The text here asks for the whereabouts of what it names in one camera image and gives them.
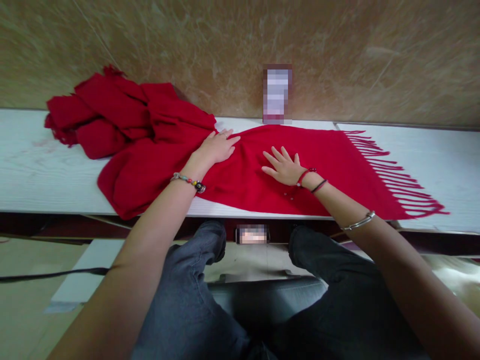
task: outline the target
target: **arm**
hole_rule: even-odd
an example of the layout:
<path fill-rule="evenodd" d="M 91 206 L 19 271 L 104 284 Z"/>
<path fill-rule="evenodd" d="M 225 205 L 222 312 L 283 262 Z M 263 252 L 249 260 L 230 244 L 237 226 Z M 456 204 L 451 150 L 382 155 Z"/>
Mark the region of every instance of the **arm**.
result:
<path fill-rule="evenodd" d="M 227 139 L 232 132 L 212 132 L 191 155 L 182 175 L 202 181 L 213 164 L 228 159 L 240 139 Z M 152 202 L 49 359 L 130 358 L 159 285 L 165 256 L 195 194 L 191 184 L 175 180 Z"/>
<path fill-rule="evenodd" d="M 274 169 L 264 166 L 262 170 L 280 183 L 295 185 L 306 169 L 300 165 L 298 154 L 292 161 L 284 147 L 281 152 L 274 147 L 275 157 L 264 152 Z M 309 172 L 301 185 L 311 191 L 322 180 Z M 329 183 L 314 195 L 341 228 L 362 220 L 370 211 Z M 432 359 L 480 359 L 480 319 L 434 275 L 402 235 L 378 216 L 347 235 L 373 259 Z"/>

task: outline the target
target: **hand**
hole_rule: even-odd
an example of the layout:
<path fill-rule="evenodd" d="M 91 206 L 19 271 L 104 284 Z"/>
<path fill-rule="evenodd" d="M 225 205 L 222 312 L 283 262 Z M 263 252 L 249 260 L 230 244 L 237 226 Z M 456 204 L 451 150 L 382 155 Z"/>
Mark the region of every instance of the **hand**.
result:
<path fill-rule="evenodd" d="M 264 151 L 263 155 L 270 162 L 274 169 L 268 166 L 262 166 L 261 170 L 284 185 L 296 185 L 300 176 L 307 170 L 300 165 L 299 155 L 296 153 L 294 161 L 290 158 L 285 148 L 281 147 L 281 153 L 275 147 L 271 147 L 271 152 L 275 157 Z"/>
<path fill-rule="evenodd" d="M 191 154 L 182 172 L 192 179 L 201 180 L 214 164 L 227 160 L 235 151 L 234 144 L 240 140 L 240 136 L 229 139 L 233 132 L 233 129 L 222 130 L 215 135 L 212 131 Z"/>

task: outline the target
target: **beige marble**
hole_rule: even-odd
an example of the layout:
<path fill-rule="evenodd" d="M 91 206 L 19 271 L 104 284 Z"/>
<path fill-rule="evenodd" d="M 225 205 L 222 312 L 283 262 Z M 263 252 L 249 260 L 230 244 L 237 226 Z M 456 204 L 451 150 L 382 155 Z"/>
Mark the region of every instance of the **beige marble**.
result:
<path fill-rule="evenodd" d="M 217 116 L 259 118 L 263 64 L 291 63 L 294 119 L 480 128 L 476 0 L 26 3 L 3 7 L 16 40 L 0 106 L 43 108 L 113 63 Z"/>
<path fill-rule="evenodd" d="M 6 0 L 0 10 L 2 108 L 46 109 L 113 61 L 75 2 Z"/>

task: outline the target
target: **gray chair seat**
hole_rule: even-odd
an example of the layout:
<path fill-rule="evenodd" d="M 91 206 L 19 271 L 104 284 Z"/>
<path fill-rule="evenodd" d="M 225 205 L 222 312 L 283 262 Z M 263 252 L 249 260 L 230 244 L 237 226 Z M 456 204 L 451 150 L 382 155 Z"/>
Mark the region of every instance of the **gray chair seat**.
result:
<path fill-rule="evenodd" d="M 268 330 L 318 301 L 327 291 L 313 276 L 208 284 L 213 298 L 250 333 Z"/>

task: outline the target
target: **floor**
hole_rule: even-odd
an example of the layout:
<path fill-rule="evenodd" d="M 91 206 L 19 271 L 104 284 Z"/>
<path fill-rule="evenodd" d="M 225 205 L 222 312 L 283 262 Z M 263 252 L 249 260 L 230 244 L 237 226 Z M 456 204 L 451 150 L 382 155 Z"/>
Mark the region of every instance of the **floor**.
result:
<path fill-rule="evenodd" d="M 70 270 L 88 245 L 70 245 L 0 237 L 0 276 Z M 466 259 L 429 255 L 437 276 L 480 316 L 480 266 Z M 207 266 L 205 280 L 227 274 L 227 281 L 278 279 L 281 271 L 308 275 L 292 265 L 285 245 L 227 243 L 222 261 Z M 44 313 L 64 276 L 0 284 L 0 359 L 45 359 L 81 307 Z"/>

